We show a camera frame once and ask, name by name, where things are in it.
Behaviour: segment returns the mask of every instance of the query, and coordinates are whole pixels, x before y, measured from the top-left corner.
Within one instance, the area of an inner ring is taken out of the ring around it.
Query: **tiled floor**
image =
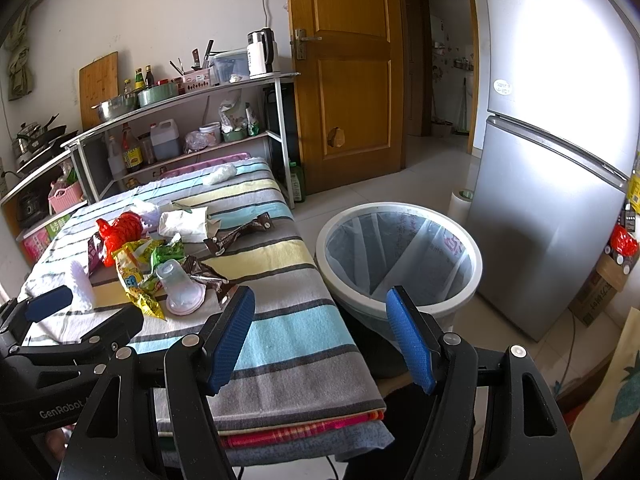
[[[465,145],[466,137],[447,140],[409,137],[405,170],[309,196],[294,210],[298,229],[309,251],[315,253],[316,238],[322,226],[335,214],[355,205],[407,202],[446,213],[451,191],[462,187],[473,189],[478,177],[479,159],[465,153]],[[463,338],[478,347],[504,350],[512,344],[521,344],[530,352],[551,387],[564,374],[573,331],[569,311],[560,317],[542,341],[534,342],[475,296],[456,315],[454,326]],[[574,352],[564,385],[602,361],[615,348],[619,336],[620,329],[606,314],[599,316],[589,328],[576,322]],[[480,388],[476,400],[475,460],[482,441],[485,413],[486,389]],[[248,468],[245,472],[247,480],[331,477],[324,458]]]

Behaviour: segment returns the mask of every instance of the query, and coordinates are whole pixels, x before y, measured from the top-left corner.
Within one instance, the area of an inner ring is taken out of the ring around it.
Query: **metal screw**
[[[196,346],[200,342],[200,338],[195,334],[188,334],[182,338],[184,346]]]
[[[520,345],[513,345],[511,347],[511,353],[516,357],[524,357],[527,355],[527,351]]]
[[[442,340],[451,346],[459,345],[462,339],[455,332],[447,332],[444,336],[442,336]]]
[[[116,352],[116,359],[126,359],[131,355],[131,348],[123,346]]]

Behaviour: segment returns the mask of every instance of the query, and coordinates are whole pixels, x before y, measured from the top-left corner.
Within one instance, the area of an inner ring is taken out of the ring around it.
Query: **red plastic bag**
[[[625,258],[633,256],[638,250],[638,242],[619,224],[613,228],[609,243],[614,251],[622,254]]]
[[[112,267],[115,264],[111,256],[113,251],[117,251],[127,242],[135,242],[142,237],[142,219],[131,211],[125,211],[118,216],[113,221],[113,225],[109,225],[102,218],[98,218],[95,222],[98,224],[98,233],[106,247],[106,256],[103,261],[105,267]]]

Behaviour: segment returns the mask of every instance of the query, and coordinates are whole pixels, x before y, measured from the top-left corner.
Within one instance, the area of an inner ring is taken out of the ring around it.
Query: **toilet paper roll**
[[[464,227],[466,224],[466,217],[469,214],[469,208],[471,207],[471,201],[473,199],[474,192],[470,189],[461,189],[459,191],[452,192],[447,216]]]

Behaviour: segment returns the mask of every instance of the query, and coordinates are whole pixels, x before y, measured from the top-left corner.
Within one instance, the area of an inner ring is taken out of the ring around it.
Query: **silver refrigerator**
[[[466,228],[479,293],[535,340],[593,269],[640,126],[636,45],[608,0],[488,0],[489,116]]]

